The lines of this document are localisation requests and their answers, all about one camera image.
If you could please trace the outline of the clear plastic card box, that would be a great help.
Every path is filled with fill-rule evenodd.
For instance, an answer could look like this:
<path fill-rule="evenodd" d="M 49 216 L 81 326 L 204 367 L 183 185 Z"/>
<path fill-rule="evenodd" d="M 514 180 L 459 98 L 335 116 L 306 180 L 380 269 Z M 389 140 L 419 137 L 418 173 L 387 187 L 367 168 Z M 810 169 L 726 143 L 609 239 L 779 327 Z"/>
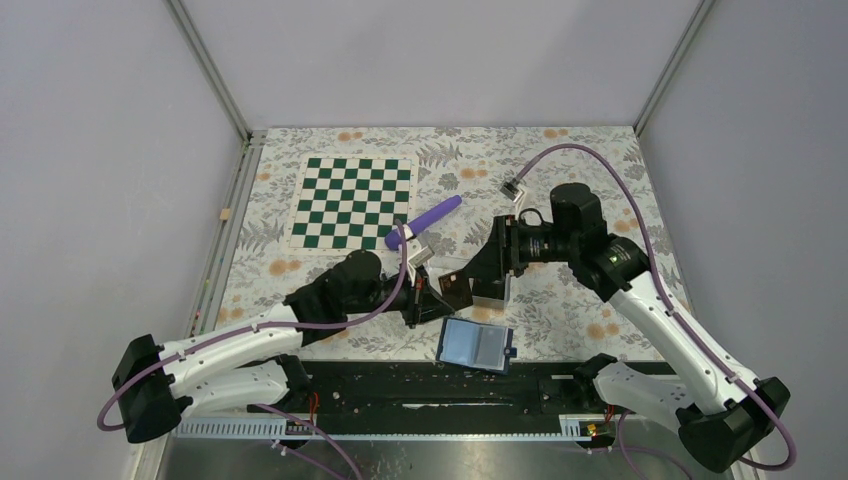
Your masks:
<path fill-rule="evenodd" d="M 504 310 L 510 301 L 512 276 L 484 280 L 470 276 L 465 264 L 456 258 L 437 258 L 426 262 L 430 284 L 456 311 L 475 306 Z"/>

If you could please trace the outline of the blue leather card holder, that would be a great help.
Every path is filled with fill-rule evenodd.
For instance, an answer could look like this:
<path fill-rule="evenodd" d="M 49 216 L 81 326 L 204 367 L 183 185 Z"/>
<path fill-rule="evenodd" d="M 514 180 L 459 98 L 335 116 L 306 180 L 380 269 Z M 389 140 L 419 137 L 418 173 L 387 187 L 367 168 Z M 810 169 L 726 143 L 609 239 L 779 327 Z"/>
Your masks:
<path fill-rule="evenodd" d="M 436 360 L 505 375 L 517 357 L 514 331 L 506 326 L 447 317 L 443 321 Z"/>

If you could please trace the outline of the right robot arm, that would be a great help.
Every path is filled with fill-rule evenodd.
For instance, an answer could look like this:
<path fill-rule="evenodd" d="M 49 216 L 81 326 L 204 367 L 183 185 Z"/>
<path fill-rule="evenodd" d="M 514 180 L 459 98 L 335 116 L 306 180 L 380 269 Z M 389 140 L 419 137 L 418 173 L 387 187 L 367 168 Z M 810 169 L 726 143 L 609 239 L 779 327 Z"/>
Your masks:
<path fill-rule="evenodd" d="M 476 283 L 517 278 L 531 264 L 564 263 L 578 283 L 636 326 L 680 379 L 673 385 L 607 354 L 574 373 L 583 410 L 613 405 L 676 433 L 701 466 L 723 473 L 768 436 L 790 392 L 776 377 L 761 379 L 721 347 L 665 290 L 649 256 L 607 229 L 600 199 L 581 183 L 550 193 L 552 218 L 493 220 L 487 242 L 466 265 Z"/>

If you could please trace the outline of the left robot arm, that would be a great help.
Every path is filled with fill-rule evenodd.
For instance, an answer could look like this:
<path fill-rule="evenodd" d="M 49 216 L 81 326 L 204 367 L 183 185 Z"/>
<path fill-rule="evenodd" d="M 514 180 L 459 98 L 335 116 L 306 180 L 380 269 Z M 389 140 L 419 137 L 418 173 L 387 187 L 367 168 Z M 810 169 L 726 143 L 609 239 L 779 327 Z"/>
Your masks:
<path fill-rule="evenodd" d="M 215 410 L 280 404 L 296 411 L 309 401 L 311 388 L 296 350 L 382 313 L 397 312 L 414 328 L 453 311 L 425 267 L 387 277 L 376 254 L 354 251 L 245 321 L 176 341 L 134 338 L 112 375 L 114 396 L 107 404 L 118 408 L 116 427 L 131 444 Z"/>

